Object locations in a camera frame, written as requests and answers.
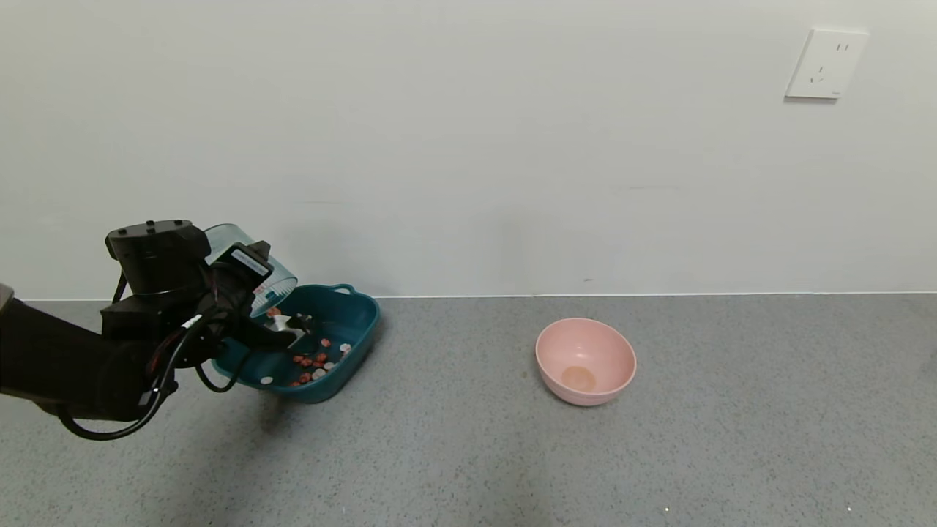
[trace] white wall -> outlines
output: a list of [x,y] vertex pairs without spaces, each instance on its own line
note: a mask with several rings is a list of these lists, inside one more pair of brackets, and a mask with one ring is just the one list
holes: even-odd
[[[21,297],[109,296],[107,231],[176,217],[372,294],[937,290],[933,2],[0,6]],[[785,103],[813,26],[869,47]]]

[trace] label sticker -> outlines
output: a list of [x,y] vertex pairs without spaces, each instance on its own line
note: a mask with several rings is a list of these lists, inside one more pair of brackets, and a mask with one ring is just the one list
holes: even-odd
[[232,251],[231,256],[234,257],[234,260],[237,260],[238,262],[250,267],[250,270],[254,271],[258,275],[263,276],[267,274],[266,267],[260,265],[257,260],[247,256],[246,253],[244,253],[239,248],[236,248],[234,251]]

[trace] basket handle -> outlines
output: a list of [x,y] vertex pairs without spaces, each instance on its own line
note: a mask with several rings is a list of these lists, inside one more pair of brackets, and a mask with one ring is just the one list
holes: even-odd
[[347,284],[347,283],[337,283],[336,285],[330,285],[328,287],[329,289],[337,293],[344,293],[344,294],[358,293],[357,291],[354,290],[353,287],[351,287],[351,284]]

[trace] teal plastic basket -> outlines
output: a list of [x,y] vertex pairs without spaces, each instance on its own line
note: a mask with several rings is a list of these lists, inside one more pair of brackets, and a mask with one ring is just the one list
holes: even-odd
[[[299,339],[288,354],[253,353],[247,359],[237,382],[308,403],[322,402],[338,393],[374,345],[374,331],[380,318],[378,303],[374,298],[358,293],[343,283],[297,287],[277,307],[285,315],[311,315],[312,335]],[[263,316],[254,320],[257,324],[264,324],[267,319]],[[322,339],[330,340],[332,346],[322,347]],[[219,373],[230,378],[248,349],[237,340],[228,339],[226,343],[225,351],[212,364]],[[350,344],[351,350],[342,358],[339,347],[344,343]],[[297,381],[304,371],[314,370],[304,369],[294,363],[293,356],[318,353],[327,354],[328,362],[335,363],[335,367],[315,381],[290,387],[289,384]],[[264,377],[273,378],[273,382],[261,384],[260,379]]]

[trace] black cable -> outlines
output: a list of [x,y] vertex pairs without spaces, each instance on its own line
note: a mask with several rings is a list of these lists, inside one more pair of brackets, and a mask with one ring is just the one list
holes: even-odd
[[151,392],[151,398],[147,405],[146,414],[144,414],[143,417],[141,417],[137,422],[125,429],[119,429],[112,432],[95,432],[89,429],[84,429],[81,425],[76,423],[75,419],[68,412],[68,409],[64,404],[60,404],[56,408],[59,421],[61,421],[62,425],[71,433],[91,441],[111,441],[114,439],[120,439],[122,437],[127,437],[133,432],[143,428],[143,426],[150,422],[150,419],[156,415],[159,407],[162,405],[163,401],[166,400],[166,397],[168,396],[166,393],[166,387],[169,385],[170,375],[175,370],[175,365],[182,357],[183,351],[186,349],[189,342],[199,336],[201,330],[212,321],[211,319],[213,316],[215,316],[216,313],[217,309],[214,307],[206,309],[205,312],[201,314],[201,317],[195,321],[195,323],[192,324],[184,333],[182,338],[179,340],[179,343],[176,344],[175,349],[172,351],[172,355],[170,355],[170,360],[169,363],[167,363],[166,369],[164,369],[159,374],[159,383],[155,388],[153,388]]
[[111,300],[112,304],[120,302],[120,299],[124,297],[124,289],[126,288],[126,276],[124,271],[120,272],[120,278],[117,279],[117,291],[114,292],[114,298]]
[[201,383],[205,385],[206,388],[212,390],[217,394],[223,394],[228,390],[234,388],[234,385],[237,383],[238,377],[241,376],[241,370],[244,369],[244,365],[247,364],[247,359],[250,358],[250,355],[254,353],[254,350],[249,350],[244,358],[241,359],[241,362],[237,365],[237,368],[234,369],[234,373],[231,374],[231,378],[228,380],[228,383],[224,386],[215,386],[215,383],[212,383],[211,379],[205,375],[205,370],[201,368],[201,364],[196,365],[195,372],[199,374],[199,379]]

